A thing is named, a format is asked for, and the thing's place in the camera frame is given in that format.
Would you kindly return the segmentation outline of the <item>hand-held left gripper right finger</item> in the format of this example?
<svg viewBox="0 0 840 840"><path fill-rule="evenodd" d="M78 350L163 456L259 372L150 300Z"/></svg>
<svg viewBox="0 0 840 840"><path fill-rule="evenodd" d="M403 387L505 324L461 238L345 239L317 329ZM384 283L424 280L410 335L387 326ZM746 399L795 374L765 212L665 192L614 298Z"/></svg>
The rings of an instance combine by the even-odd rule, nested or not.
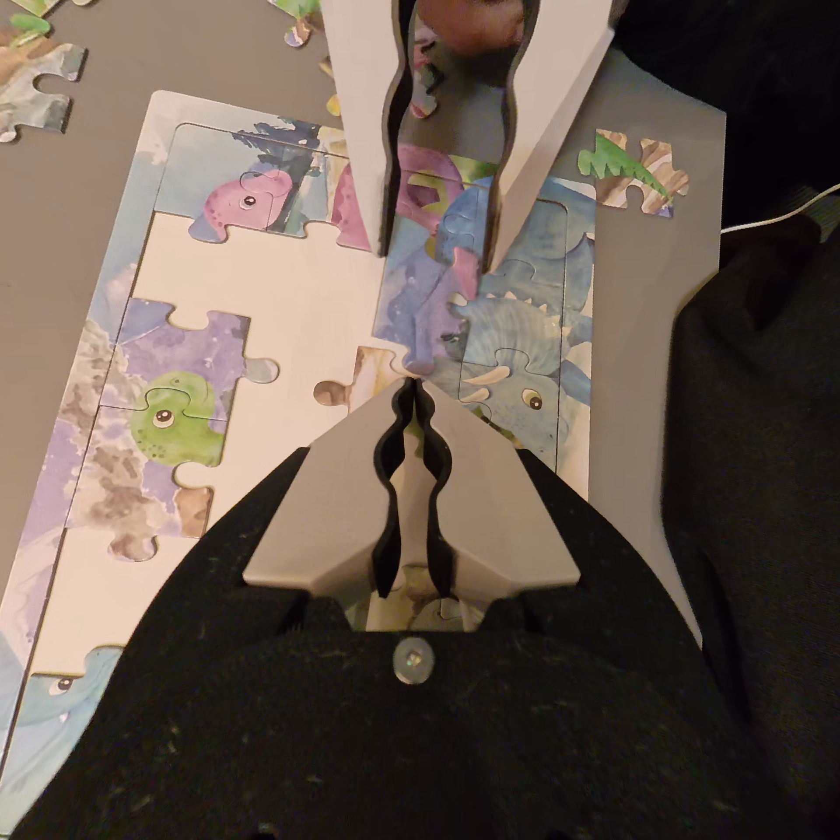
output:
<svg viewBox="0 0 840 840"><path fill-rule="evenodd" d="M439 594L486 610L521 592L576 585L581 572L522 463L525 451L416 381L423 462L434 477L427 565Z"/></svg>

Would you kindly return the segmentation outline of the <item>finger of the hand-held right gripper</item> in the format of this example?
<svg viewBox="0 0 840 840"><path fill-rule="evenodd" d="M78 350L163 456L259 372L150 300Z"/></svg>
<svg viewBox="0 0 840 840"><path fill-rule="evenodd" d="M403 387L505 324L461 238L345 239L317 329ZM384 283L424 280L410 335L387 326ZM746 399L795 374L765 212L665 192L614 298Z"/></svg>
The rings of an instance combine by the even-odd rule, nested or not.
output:
<svg viewBox="0 0 840 840"><path fill-rule="evenodd" d="M322 1L356 199L371 250L386 256L400 181L394 101L404 92L403 3Z"/></svg>
<svg viewBox="0 0 840 840"><path fill-rule="evenodd" d="M611 1L524 3L502 98L505 144L490 186L485 272L522 230L614 36Z"/></svg>

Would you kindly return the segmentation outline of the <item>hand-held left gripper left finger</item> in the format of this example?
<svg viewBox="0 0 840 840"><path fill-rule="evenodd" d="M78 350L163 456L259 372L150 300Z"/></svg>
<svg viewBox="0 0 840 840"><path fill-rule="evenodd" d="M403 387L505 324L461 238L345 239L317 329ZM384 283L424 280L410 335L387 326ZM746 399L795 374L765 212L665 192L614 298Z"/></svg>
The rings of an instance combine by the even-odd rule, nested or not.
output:
<svg viewBox="0 0 840 840"><path fill-rule="evenodd" d="M395 381L310 445L245 567L247 584L343 607L390 594L402 553L391 479L405 459L415 393L415 380Z"/></svg>

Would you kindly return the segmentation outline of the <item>green tan puzzle piece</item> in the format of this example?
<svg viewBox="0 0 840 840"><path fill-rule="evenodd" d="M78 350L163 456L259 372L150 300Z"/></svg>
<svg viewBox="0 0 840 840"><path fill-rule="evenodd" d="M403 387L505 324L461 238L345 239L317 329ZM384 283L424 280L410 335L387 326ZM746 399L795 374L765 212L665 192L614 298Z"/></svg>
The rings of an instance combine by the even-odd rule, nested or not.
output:
<svg viewBox="0 0 840 840"><path fill-rule="evenodd" d="M320 1L268 1L293 19L284 39L287 45L299 49L307 44L313 32L323 31L322 5Z"/></svg>

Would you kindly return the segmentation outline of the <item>purple blue green puzzle piece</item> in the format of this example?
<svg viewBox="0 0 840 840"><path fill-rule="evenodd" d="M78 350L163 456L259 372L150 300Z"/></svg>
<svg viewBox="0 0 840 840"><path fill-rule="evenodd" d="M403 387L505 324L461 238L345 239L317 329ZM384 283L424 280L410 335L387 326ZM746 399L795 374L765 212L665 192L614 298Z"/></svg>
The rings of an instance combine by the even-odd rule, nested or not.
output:
<svg viewBox="0 0 840 840"><path fill-rule="evenodd" d="M478 185L487 190L498 165L411 143L397 146L400 185L395 215L435 237L452 203Z"/></svg>

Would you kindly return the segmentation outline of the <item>purple dinosaur body puzzle piece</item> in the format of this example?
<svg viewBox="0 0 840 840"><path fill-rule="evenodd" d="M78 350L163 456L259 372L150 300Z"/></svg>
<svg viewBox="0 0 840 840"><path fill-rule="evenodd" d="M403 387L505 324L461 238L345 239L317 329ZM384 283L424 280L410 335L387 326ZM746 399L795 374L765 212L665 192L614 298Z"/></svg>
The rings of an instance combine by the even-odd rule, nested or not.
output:
<svg viewBox="0 0 840 840"><path fill-rule="evenodd" d="M339 230L339 246L371 251L355 193L351 164L344 166L333 192L331 225Z"/></svg>

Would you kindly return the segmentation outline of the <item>pink dinosaur head puzzle piece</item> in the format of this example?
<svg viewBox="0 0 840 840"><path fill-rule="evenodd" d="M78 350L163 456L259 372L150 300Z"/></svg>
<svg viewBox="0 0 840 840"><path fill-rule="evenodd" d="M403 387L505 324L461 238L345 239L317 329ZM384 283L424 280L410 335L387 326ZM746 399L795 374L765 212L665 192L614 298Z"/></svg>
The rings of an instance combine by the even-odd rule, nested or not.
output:
<svg viewBox="0 0 840 840"><path fill-rule="evenodd" d="M184 122L174 133L154 209L189 217L188 234L223 243L233 227L302 237L328 219L319 127L257 122L228 132Z"/></svg>

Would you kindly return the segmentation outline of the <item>blue white puzzle piece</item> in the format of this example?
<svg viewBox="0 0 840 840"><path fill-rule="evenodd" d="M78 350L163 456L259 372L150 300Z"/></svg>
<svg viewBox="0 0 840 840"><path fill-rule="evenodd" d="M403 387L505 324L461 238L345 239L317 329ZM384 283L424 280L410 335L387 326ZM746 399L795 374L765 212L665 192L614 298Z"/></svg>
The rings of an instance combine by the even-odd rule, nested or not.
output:
<svg viewBox="0 0 840 840"><path fill-rule="evenodd" d="M468 324L463 361L492 365L499 350L517 350L529 372L549 375L573 349L591 343L594 264L588 257L569 263L558 284L490 277L475 300L456 306Z"/></svg>

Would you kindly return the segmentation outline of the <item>dinosaur puzzle tray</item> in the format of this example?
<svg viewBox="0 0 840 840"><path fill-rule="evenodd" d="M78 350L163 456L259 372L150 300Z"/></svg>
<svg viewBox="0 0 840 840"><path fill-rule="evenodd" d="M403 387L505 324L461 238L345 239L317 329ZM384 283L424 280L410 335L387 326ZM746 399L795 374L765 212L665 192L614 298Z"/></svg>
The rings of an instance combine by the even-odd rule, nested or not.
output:
<svg viewBox="0 0 840 840"><path fill-rule="evenodd" d="M175 130L183 123L228 132L282 119L222 103L158 91L150 100L98 284L31 502L2 604L2 780L28 679L83 676L95 648L123 648L174 567L225 512L279 462L347 414L313 398L315 384L349 384L358 347L405 348L373 336L388 259L436 237L396 217L386 259L339 246L331 225L333 192L349 163L343 134L318 126L327 160L328 219L310 221L302 237L231 227L220 244L188 234L189 217L158 213L155 200ZM568 214L566 255L595 263L595 188L550 177L538 202ZM213 492L203 535L157 538L154 555L123 560L109 552L105 531L67 526L123 317L132 298L172 305L168 317L200 330L209 312L250 320L244 355L280 368L268 384L238 380L215 467L185 463L174 480ZM570 457L556 471L587 498L590 471L592 342L573 349L556 373L581 409Z"/></svg>

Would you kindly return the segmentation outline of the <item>pastel purple pink puzzle piece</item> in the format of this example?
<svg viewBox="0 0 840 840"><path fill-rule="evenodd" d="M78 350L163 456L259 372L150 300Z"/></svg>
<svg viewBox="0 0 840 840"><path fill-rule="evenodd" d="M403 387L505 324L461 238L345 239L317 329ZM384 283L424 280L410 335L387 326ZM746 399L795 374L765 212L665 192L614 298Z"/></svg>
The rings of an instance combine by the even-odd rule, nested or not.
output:
<svg viewBox="0 0 840 840"><path fill-rule="evenodd" d="M459 245L447 265L425 247L388 259L373 336L402 345L402 367L414 375L432 374L437 361L462 361L469 321L460 309L476 298L479 280L478 258Z"/></svg>

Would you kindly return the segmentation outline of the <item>person's right hand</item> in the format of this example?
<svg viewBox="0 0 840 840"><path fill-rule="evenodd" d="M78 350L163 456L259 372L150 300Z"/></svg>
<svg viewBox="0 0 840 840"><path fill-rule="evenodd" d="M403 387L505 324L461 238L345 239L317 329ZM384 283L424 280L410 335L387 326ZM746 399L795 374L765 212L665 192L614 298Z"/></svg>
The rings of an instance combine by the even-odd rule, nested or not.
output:
<svg viewBox="0 0 840 840"><path fill-rule="evenodd" d="M520 46L522 1L418 1L416 10L439 39L462 56Z"/></svg>

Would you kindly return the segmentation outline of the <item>green dinosaur brown puzzle piece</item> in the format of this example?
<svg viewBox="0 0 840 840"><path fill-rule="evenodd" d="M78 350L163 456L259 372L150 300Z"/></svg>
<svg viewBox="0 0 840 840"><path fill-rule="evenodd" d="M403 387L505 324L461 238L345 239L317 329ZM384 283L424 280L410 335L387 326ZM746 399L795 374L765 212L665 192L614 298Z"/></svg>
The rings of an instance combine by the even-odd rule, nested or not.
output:
<svg viewBox="0 0 840 840"><path fill-rule="evenodd" d="M641 139L639 152L627 151L624 133L598 129L594 148L577 155L577 169L595 181L595 201L615 209L628 206L627 190L642 193L640 210L649 216L672 218L675 199L685 196L690 177L674 167L673 147L662 140Z"/></svg>

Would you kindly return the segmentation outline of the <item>blue dinosaur body puzzle piece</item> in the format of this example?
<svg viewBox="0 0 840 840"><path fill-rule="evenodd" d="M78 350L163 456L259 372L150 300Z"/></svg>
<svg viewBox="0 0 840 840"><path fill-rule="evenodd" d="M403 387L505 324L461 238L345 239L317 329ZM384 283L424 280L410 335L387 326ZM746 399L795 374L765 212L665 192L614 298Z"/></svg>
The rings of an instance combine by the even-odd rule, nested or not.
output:
<svg viewBox="0 0 840 840"><path fill-rule="evenodd" d="M468 185L445 210L434 248L437 262L451 265L456 247L480 256L485 240L489 186L489 177L479 179ZM535 203L498 271L486 278L505 280L509 288L519 284L561 289L567 229L568 214L563 205Z"/></svg>

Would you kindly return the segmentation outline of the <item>pale blue purple puzzle piece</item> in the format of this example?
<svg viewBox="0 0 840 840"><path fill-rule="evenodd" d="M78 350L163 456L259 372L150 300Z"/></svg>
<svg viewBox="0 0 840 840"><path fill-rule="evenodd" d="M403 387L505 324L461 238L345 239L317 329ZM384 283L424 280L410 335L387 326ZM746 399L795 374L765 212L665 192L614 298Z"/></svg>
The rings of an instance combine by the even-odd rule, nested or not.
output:
<svg viewBox="0 0 840 840"><path fill-rule="evenodd" d="M93 649L79 677L28 679L2 780L4 833L14 829L76 746L122 652L121 647Z"/></svg>

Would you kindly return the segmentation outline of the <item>brown grey puzzle piece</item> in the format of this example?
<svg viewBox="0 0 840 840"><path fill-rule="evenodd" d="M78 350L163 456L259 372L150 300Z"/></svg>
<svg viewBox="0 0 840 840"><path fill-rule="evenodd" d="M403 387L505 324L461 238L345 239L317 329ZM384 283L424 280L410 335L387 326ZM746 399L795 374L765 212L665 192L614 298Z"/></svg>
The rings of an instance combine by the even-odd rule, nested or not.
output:
<svg viewBox="0 0 840 840"><path fill-rule="evenodd" d="M1 29L1 142L18 140L21 127L63 133L71 99L38 89L42 77L77 81L88 57L84 47L51 37L51 25L28 12L14 13Z"/></svg>

